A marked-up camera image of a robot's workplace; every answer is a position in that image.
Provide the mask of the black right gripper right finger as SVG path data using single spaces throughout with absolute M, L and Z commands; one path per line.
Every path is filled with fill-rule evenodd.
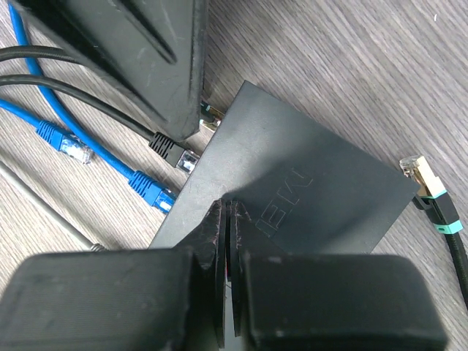
M 448 335 L 411 260 L 288 254 L 229 204 L 227 272 L 245 350 L 444 350 Z

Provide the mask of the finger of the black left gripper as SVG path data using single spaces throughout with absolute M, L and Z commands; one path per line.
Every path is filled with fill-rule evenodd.
M 207 1 L 13 1 L 172 139 L 199 130 Z

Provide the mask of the dark grey network switch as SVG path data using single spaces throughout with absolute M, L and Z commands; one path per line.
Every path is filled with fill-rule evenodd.
M 285 252 L 369 253 L 417 190 L 401 172 L 245 82 L 151 245 L 175 246 L 223 198 L 241 202 Z

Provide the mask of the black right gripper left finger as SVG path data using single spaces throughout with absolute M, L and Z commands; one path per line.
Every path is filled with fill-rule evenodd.
M 38 254 L 1 297 L 3 350 L 220 350 L 227 209 L 171 249 Z

